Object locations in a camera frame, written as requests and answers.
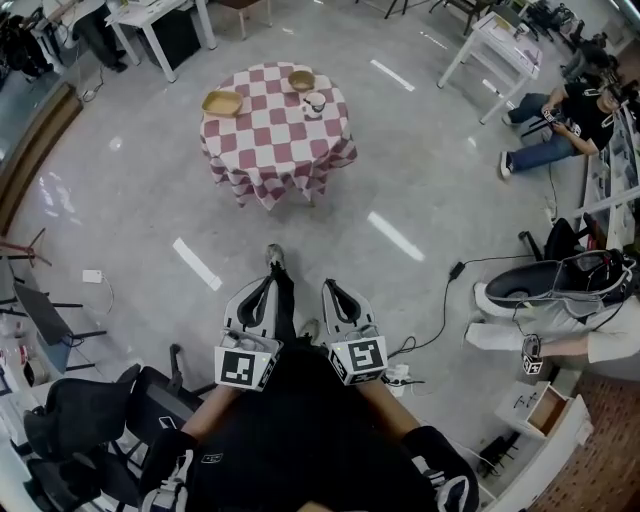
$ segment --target mug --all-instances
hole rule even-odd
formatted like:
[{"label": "mug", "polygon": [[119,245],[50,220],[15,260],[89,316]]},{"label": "mug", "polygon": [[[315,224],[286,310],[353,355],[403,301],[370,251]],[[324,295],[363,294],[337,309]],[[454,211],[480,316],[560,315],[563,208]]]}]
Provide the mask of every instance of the mug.
[{"label": "mug", "polygon": [[302,111],[304,115],[316,119],[322,115],[327,99],[319,92],[310,92],[302,100]]}]

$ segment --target marble floor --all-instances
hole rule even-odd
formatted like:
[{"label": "marble floor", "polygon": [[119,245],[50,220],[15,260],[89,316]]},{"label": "marble floor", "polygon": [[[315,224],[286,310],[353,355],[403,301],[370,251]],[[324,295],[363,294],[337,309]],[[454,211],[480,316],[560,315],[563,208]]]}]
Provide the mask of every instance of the marble floor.
[{"label": "marble floor", "polygon": [[[483,81],[499,82],[469,59],[437,88],[464,42],[464,22],[454,9],[429,14],[429,7],[385,21],[351,0],[274,0],[274,26],[257,23],[258,6],[241,41],[237,17],[211,6],[218,48],[190,58],[174,84],[146,58],[120,75],[106,72],[104,87],[42,166],[11,232],[13,240],[27,241],[46,227],[41,250],[54,267],[35,269],[41,288],[96,311],[73,312],[73,325],[109,330],[80,352],[104,372],[113,358],[140,358],[168,372],[169,345],[179,343],[186,384],[209,382],[225,304],[265,274],[263,253],[271,242],[287,253],[298,325],[321,317],[320,287],[331,277],[370,299],[394,349],[409,335],[420,342],[438,332],[456,261],[524,254],[517,239],[523,229],[544,239],[544,209],[553,201],[547,170],[508,184],[497,179],[498,152],[520,144],[499,116],[486,126],[478,122],[496,100]],[[527,90],[550,91],[566,49],[540,44],[541,76]],[[374,59],[415,89],[382,73]],[[200,104],[234,71],[278,60],[308,64],[340,86],[359,156],[334,171],[315,208],[290,192],[271,212],[256,203],[241,209],[228,187],[215,186],[200,150]],[[94,74],[89,82],[97,80]],[[580,202],[582,165],[573,159],[552,167],[560,215]],[[377,229],[372,213],[418,252],[408,254]],[[217,290],[176,253],[178,238],[219,277]],[[510,265],[470,264],[450,286],[442,336],[398,358],[426,381],[407,390],[403,402],[476,449],[503,430],[493,409],[521,370],[517,354],[463,343],[473,314],[471,287]],[[100,313],[109,304],[108,288],[82,284],[83,269],[101,269],[112,285],[108,315]]]}]

